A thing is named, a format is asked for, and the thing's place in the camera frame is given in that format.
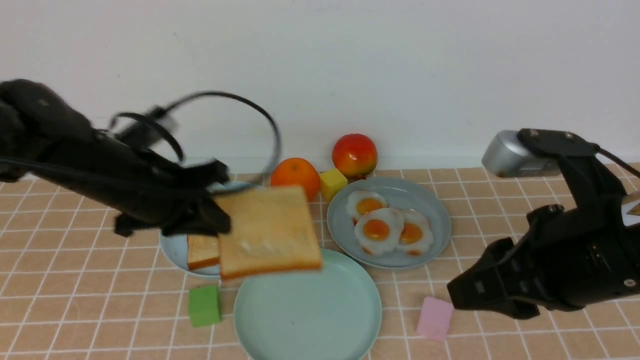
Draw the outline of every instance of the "pink cube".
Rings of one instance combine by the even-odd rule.
[[[453,314],[451,303],[433,297],[424,298],[420,320],[418,320],[418,334],[427,339],[444,341],[449,332],[451,314]]]

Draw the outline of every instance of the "plate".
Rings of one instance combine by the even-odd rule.
[[[391,208],[415,209],[429,219],[434,244],[421,256],[409,256],[400,250],[380,256],[366,254],[356,240],[353,222],[347,214],[347,197],[354,190],[370,190],[382,195]],[[351,183],[340,190],[327,210],[329,232],[338,246],[361,263],[400,270],[421,266],[435,259],[451,240],[451,218],[444,204],[434,193],[407,180],[393,177],[372,177]]]
[[[244,281],[234,306],[240,344],[253,360],[361,359],[378,337],[380,294],[351,258],[322,249],[321,272]]]
[[[232,181],[224,186],[217,184],[216,186],[213,186],[212,189],[215,190],[219,188],[234,188],[245,184],[247,183],[244,181]],[[169,260],[169,262],[190,275],[194,275],[204,279],[217,279],[220,277],[220,267],[218,265],[197,270],[189,270],[189,266],[187,264],[187,254],[189,252],[189,248],[187,246],[186,235],[176,235],[167,238],[160,234],[160,249],[162,249],[164,256],[167,258],[167,260]]]

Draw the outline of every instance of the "light blue plate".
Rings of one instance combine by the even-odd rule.
[[[380,294],[351,258],[322,249],[321,272],[244,281],[234,306],[240,344],[253,360],[357,360],[378,337]]]
[[[219,184],[217,186],[213,186],[212,190],[219,188],[235,188],[245,184],[247,183],[243,181],[232,181],[226,186]],[[187,264],[187,254],[189,253],[189,249],[187,247],[186,235],[171,236],[167,238],[160,234],[160,249],[162,249],[167,260],[190,275],[195,275],[204,279],[217,279],[220,277],[220,267],[217,265],[198,270],[189,270],[189,266]]]

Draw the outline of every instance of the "toast slice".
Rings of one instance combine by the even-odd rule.
[[[219,235],[223,280],[322,268],[302,187],[251,189],[219,196],[216,203],[231,217],[231,232]]]
[[[187,266],[197,270],[220,263],[220,241],[212,236],[187,236]]]

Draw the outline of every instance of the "table surface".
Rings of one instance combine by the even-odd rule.
[[[613,165],[627,191],[640,181]],[[639,358],[640,298],[514,321],[456,311],[445,343],[415,332],[426,296],[450,300],[447,281],[473,265],[487,243],[527,231],[524,214],[546,204],[575,206],[562,177],[501,180],[482,168],[379,170],[434,191],[452,217],[444,253],[409,271],[367,268],[383,302],[379,338],[365,359]],[[246,180],[251,174],[238,174]],[[328,204],[310,204],[321,245],[339,249],[326,226]],[[224,319],[192,329],[188,290],[207,284],[169,263],[157,231],[112,233],[117,212],[41,180],[0,187],[0,359],[247,360],[233,329],[239,281],[221,287]]]

